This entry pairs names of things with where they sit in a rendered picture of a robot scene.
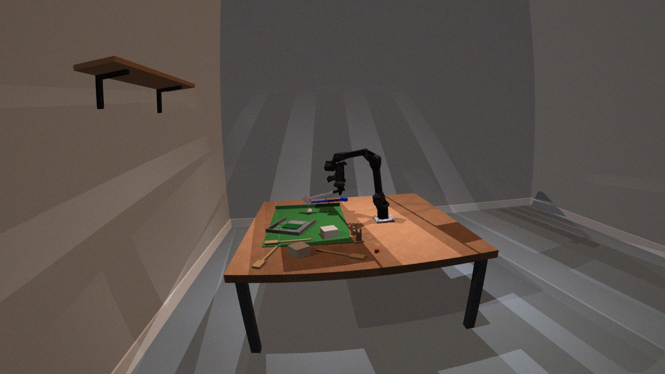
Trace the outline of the tan cube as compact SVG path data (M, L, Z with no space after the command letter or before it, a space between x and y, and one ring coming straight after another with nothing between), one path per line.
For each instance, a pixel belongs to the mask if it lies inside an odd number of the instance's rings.
M323 237L323 239L331 239L334 237L339 237L339 229L336 228L334 225L321 226L319 228L320 228L320 235Z
M311 246L306 243L293 243L288 245L289 254L291 254L296 259L306 257L311 254Z

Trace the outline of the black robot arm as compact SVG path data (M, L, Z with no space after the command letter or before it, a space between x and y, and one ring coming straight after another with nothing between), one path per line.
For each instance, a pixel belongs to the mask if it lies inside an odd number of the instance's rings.
M353 152L337 152L331 161L326 161L325 170L334 172L344 172L345 161L339 163L343 159L352 158L356 156L363 156L373 170L373 178L375 181L375 194L372 196L373 202L376 206L379 219L389 219L389 202L385 200L384 192L382 191L381 182L381 157L368 149L362 149ZM337 163L337 164L336 164Z

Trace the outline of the green mat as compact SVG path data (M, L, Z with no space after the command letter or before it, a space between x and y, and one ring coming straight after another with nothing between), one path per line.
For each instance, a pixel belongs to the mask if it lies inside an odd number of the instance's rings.
M299 209L290 208L290 209L275 210L275 214L271 220L270 225L272 225L275 222L278 222L280 219L284 218L285 216L286 216L286 221L296 220L296 221L311 222L312 220L315 219L315 223L313 223L313 225L311 225L300 236L267 232L267 235L264 237L264 241L266 240L283 241L283 240L298 240L298 239L311 238L312 240L304 241L302 243L306 243L309 246L354 243L349 237L349 235L351 235L351 232L348 228L348 225L343 216L340 206L310 208L312 210L312 213L310 215L307 215L306 209L308 208L299 208ZM323 237L320 235L319 227L328 226L328 225L334 225L336 228L339 229L339 237L334 237L331 239L323 239ZM276 245L265 245L263 242L261 248L269 248L269 247L275 248L275 246L284 247L293 243L299 243L299 242L278 243Z

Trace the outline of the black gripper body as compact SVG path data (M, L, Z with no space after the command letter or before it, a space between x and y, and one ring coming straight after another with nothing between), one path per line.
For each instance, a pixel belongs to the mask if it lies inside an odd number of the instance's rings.
M346 179L344 178L344 172L336 172L335 175L337 181L335 181L334 187L343 187L344 182L346 182Z

